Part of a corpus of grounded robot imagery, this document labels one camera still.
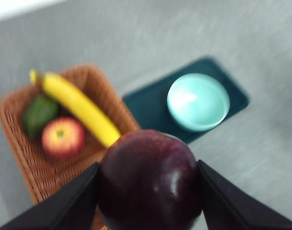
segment red apple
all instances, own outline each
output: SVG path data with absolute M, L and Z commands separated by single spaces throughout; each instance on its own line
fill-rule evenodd
M 154 130 L 120 137 L 101 162 L 99 208 L 112 230 L 188 230 L 202 204 L 197 162 Z
M 80 154 L 85 139 L 85 130 L 80 122 L 71 117 L 59 117 L 44 128 L 42 146 L 50 156 L 62 159 Z

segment tray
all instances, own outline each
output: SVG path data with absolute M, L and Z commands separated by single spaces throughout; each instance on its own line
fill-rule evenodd
M 96 66 L 82 64 L 60 74 L 93 100 L 115 123 L 121 134 L 140 128 Z M 47 157 L 41 140 L 30 140 L 22 131 L 21 123 L 26 106 L 40 92 L 41 88 L 27 85 L 7 94 L 0 101 L 0 123 L 35 204 L 50 197 L 94 162 L 100 162 L 106 152 L 106 148 L 88 132 L 86 146 L 79 156 L 62 161 Z M 102 226 L 100 218 L 95 218 L 92 229 Z
M 230 110 L 226 118 L 246 108 L 249 100 L 242 89 L 225 73 L 216 62 L 205 57 L 163 77 L 161 80 L 138 89 L 123 100 L 142 129 L 155 129 L 178 137 L 189 144 L 204 135 L 203 132 L 189 132 L 175 123 L 167 108 L 167 94 L 173 82 L 187 73 L 202 73 L 218 80 L 227 90 L 230 97 Z

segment gray floor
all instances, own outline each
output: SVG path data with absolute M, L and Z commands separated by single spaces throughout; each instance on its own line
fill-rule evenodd
M 122 96 L 205 55 L 251 104 L 190 148 L 292 220 L 292 0 L 79 0 L 0 22 L 0 98 L 31 68 L 85 61 Z M 31 206 L 0 127 L 0 225 Z

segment apple stem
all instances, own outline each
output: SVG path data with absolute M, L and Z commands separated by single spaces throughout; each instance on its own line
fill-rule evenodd
M 58 138 L 62 137 L 63 134 L 64 134 L 63 130 L 58 130 L 58 131 L 56 132 L 56 135 L 57 135 Z

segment light blue bowl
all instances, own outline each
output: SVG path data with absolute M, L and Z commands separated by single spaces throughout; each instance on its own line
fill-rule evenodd
M 205 131 L 226 117 L 230 99 L 226 89 L 214 78 L 190 73 L 178 78 L 167 95 L 172 117 L 189 131 Z

